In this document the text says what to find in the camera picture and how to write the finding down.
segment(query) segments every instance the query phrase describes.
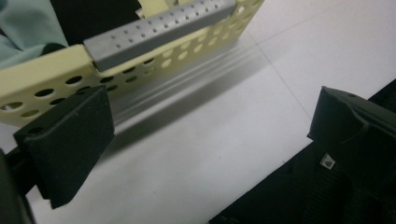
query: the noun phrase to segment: small white label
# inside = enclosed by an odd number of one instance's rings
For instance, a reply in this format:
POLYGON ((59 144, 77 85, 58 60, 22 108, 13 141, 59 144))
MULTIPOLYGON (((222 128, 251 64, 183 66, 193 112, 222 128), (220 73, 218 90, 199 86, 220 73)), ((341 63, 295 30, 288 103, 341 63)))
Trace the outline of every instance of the small white label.
POLYGON ((136 11, 136 15, 140 18, 140 19, 145 19, 145 14, 143 13, 143 8, 139 8, 136 11))
POLYGON ((320 164, 326 167, 327 169, 331 170, 335 165, 335 160, 333 160, 329 156, 329 154, 326 153, 326 155, 324 155, 323 159, 321 160, 320 164))

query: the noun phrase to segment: black fabric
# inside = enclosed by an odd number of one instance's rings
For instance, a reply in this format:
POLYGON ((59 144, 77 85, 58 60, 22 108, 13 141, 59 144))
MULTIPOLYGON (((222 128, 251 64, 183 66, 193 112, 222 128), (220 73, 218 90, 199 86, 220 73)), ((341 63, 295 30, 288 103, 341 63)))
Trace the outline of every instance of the black fabric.
POLYGON ((137 0, 50 0, 69 45, 137 21, 137 0))
POLYGON ((43 48, 41 55, 49 54, 60 49, 64 49, 64 46, 60 44, 48 44, 46 47, 43 48))
MULTIPOLYGON (((370 101, 396 112, 396 79, 370 101)), ((323 167, 325 154, 310 144, 209 223, 231 218, 240 224, 396 223, 395 202, 375 200, 337 163, 331 170, 323 167)))

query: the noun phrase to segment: circular hole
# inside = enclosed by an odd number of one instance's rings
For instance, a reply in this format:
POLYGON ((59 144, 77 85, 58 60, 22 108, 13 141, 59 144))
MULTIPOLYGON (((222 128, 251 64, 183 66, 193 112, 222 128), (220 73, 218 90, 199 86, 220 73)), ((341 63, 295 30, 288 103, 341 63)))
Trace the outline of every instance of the circular hole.
POLYGON ((230 37, 230 31, 225 33, 222 37, 222 39, 227 39, 228 37, 230 37))
POLYGON ((132 73, 133 71, 134 71, 134 67, 129 68, 129 69, 123 71, 122 73, 123 73, 123 74, 128 74, 128 73, 132 73))
POLYGON ((187 51, 182 52, 180 55, 178 55, 179 60, 183 60, 187 57, 189 53, 187 51))
POLYGON ((154 62, 154 58, 148 59, 147 61, 143 62, 143 65, 148 66, 154 62))
POLYGON ((238 10, 236 11, 236 14, 239 15, 239 14, 241 14, 241 13, 244 12, 244 11, 245 11, 245 7, 241 6, 241 7, 239 7, 238 10))
POLYGON ((44 97, 44 96, 48 96, 50 94, 52 94, 54 92, 54 89, 46 89, 43 91, 38 91, 35 93, 36 97, 44 97))
POLYGON ((107 91, 114 91, 118 86, 111 86, 107 88, 107 91))
POLYGON ((31 129, 31 130, 29 131, 29 133, 31 133, 31 134, 41 133, 43 130, 44 130, 44 128, 36 127, 36 128, 31 129))
POLYGON ((181 49, 187 49, 187 48, 190 46, 190 44, 191 44, 191 41, 182 44, 180 48, 181 48, 181 49))
POLYGON ((197 47, 195 47, 194 52, 197 53, 197 52, 201 51, 203 46, 204 46, 203 44, 198 45, 197 47))
POLYGON ((207 35, 201 35, 198 37, 198 42, 203 42, 206 39, 207 35))
POLYGON ((230 29, 234 28, 236 25, 236 21, 232 21, 231 24, 228 26, 230 29))
POLYGON ((253 16, 253 14, 251 14, 251 13, 247 14, 246 17, 244 17, 244 21, 250 20, 252 16, 253 16))
POLYGON ((243 29, 244 29, 244 25, 241 25, 241 26, 239 26, 237 29, 236 29, 236 32, 238 33, 238 32, 241 32, 243 29))
POLYGON ((38 112, 39 112, 38 110, 31 110, 31 111, 28 111, 28 112, 26 112, 26 113, 21 114, 21 117, 23 117, 23 118, 30 118, 30 117, 32 117, 32 116, 38 114, 38 112))
POLYGON ((23 105, 22 102, 12 102, 6 105, 2 105, 0 109, 4 111, 12 111, 20 108, 22 105, 23 105))
POLYGON ((127 79, 125 80, 125 82, 130 83, 130 82, 133 82, 133 81, 135 81, 135 80, 137 80, 137 77, 129 77, 129 78, 127 78, 127 79))
POLYGON ((215 32, 213 32, 214 35, 218 35, 223 29, 223 26, 219 26, 218 28, 216 28, 215 32))
POLYGON ((152 72, 150 72, 150 71, 146 71, 145 74, 144 74, 145 77, 149 77, 151 75, 152 75, 152 72))
POLYGON ((114 77, 104 77, 100 80, 100 83, 107 83, 113 79, 114 79, 114 77))
POLYGON ((86 87, 83 87, 83 88, 78 89, 76 92, 85 91, 85 90, 87 90, 87 89, 89 89, 89 88, 90 88, 89 86, 86 86, 86 87))
POLYGON ((64 98, 59 98, 59 99, 56 99, 56 100, 54 100, 54 101, 52 101, 51 103, 49 103, 50 105, 57 105, 57 104, 59 104, 60 102, 62 102, 64 100, 64 98))
POLYGON ((78 83, 82 80, 82 77, 78 76, 78 77, 71 77, 69 79, 67 79, 67 81, 65 82, 67 85, 71 85, 71 84, 75 84, 78 83))
POLYGON ((216 44, 216 41, 217 41, 217 40, 218 40, 218 38, 217 38, 217 37, 214 37, 213 39, 211 39, 211 40, 209 41, 208 45, 209 45, 209 46, 212 46, 212 45, 216 44))
POLYGON ((164 58, 169 58, 173 54, 173 50, 170 49, 163 54, 164 58))
POLYGON ((166 60, 165 62, 163 62, 162 67, 163 67, 163 68, 168 67, 169 65, 171 65, 171 62, 172 62, 172 59, 166 60))

